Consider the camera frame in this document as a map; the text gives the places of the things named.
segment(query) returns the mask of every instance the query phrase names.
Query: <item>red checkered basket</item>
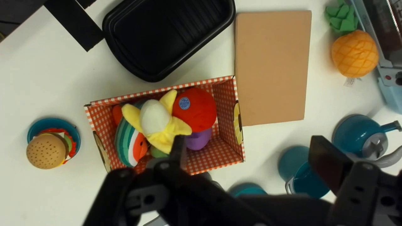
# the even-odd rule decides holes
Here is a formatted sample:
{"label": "red checkered basket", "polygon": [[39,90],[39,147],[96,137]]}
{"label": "red checkered basket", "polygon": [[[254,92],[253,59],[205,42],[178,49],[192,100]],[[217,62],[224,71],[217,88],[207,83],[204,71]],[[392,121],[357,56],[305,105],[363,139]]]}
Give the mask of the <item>red checkered basket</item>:
{"label": "red checkered basket", "polygon": [[[216,101],[217,121],[212,127],[212,139],[209,145],[199,152],[187,151],[184,155],[186,157],[181,167],[190,175],[199,175],[244,162],[244,149],[243,145],[239,145],[234,129],[234,108],[238,103],[236,82],[234,77],[222,77],[96,101],[87,105],[86,113],[107,171],[124,167],[113,146],[116,134],[112,116],[113,106],[145,100],[158,100],[171,90],[178,91],[190,87],[197,87],[212,95]],[[140,164],[136,167],[137,171],[143,170],[143,166],[143,162]]]}

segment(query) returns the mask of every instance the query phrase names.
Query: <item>blue plate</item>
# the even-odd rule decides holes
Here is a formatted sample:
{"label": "blue plate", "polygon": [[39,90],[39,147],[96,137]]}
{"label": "blue plate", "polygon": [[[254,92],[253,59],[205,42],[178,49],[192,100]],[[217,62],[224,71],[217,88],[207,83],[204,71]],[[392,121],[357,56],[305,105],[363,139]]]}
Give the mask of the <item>blue plate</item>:
{"label": "blue plate", "polygon": [[79,151],[80,147],[80,136],[79,136],[79,131],[78,129],[62,120],[62,119],[43,119],[37,121],[28,131],[28,136],[26,136],[26,141],[28,144],[37,137],[39,134],[42,134],[45,130],[49,129],[60,129],[60,130],[65,130],[67,132],[70,134],[70,136],[73,137],[74,142],[77,144],[77,154]]}

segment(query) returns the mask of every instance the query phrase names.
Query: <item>black tray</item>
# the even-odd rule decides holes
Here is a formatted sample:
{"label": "black tray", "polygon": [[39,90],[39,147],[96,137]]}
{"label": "black tray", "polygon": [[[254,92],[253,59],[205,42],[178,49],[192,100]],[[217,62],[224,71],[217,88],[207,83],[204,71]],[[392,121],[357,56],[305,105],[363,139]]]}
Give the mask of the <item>black tray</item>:
{"label": "black tray", "polygon": [[160,82],[235,18],[234,0],[124,0],[103,21],[107,43],[131,73]]}

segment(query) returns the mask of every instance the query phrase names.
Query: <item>teal cup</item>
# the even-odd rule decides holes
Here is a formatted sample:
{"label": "teal cup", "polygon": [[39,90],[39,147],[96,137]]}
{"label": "teal cup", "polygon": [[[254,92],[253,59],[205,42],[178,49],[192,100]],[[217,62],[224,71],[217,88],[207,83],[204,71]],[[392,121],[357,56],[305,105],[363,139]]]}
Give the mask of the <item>teal cup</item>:
{"label": "teal cup", "polygon": [[328,194],[328,186],[319,179],[308,162],[309,149],[292,146],[279,159],[278,171],[287,183],[288,194],[307,195],[320,199]]}
{"label": "teal cup", "polygon": [[244,196],[268,196],[268,194],[256,184],[240,184],[229,190],[229,194],[238,199]]}

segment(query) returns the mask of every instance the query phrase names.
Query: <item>brown cardboard sheet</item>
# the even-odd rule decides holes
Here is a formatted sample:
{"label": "brown cardboard sheet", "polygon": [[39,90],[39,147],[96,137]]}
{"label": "brown cardboard sheet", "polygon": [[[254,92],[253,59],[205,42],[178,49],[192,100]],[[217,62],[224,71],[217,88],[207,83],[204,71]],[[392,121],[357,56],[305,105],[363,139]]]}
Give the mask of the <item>brown cardboard sheet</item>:
{"label": "brown cardboard sheet", "polygon": [[243,126],[304,119],[312,13],[240,13],[235,73]]}

